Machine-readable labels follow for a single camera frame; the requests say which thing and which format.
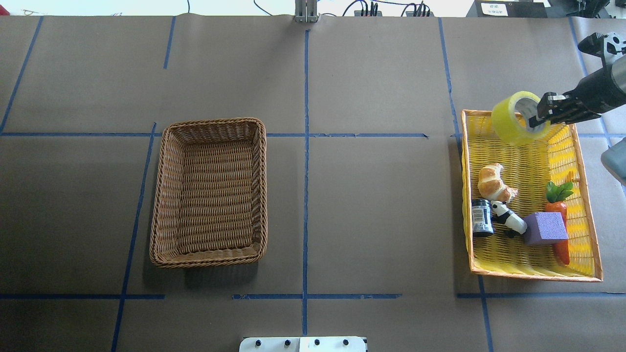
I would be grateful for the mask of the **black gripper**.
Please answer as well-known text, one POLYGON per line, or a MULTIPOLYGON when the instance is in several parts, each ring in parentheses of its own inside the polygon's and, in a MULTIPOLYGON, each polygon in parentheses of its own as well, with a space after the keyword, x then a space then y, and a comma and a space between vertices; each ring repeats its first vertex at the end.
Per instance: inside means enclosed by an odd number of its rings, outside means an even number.
POLYGON ((578 123, 598 118, 599 113, 593 107, 595 90, 594 81, 584 78, 574 89, 563 94, 543 94, 537 107, 537 116, 526 118, 526 129, 543 130, 553 124, 549 119, 541 119, 538 116, 557 115, 555 123, 578 123))

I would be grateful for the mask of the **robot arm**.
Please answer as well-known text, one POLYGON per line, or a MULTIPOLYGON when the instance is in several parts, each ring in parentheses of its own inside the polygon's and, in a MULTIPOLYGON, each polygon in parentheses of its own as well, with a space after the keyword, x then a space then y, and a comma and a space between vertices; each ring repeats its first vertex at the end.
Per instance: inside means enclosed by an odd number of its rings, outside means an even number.
POLYGON ((626 103, 625 38, 615 32, 592 33, 578 44, 582 53, 601 58, 602 67, 562 94, 548 92, 526 118, 529 132, 546 123, 586 122, 626 103))

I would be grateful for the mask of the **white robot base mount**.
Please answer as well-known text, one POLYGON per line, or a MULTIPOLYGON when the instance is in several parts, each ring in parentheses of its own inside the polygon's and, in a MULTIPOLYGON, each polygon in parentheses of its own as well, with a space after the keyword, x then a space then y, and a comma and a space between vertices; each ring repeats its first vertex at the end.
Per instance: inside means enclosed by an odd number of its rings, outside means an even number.
POLYGON ((240 352, 367 352, 367 339, 360 336, 248 337, 240 352))

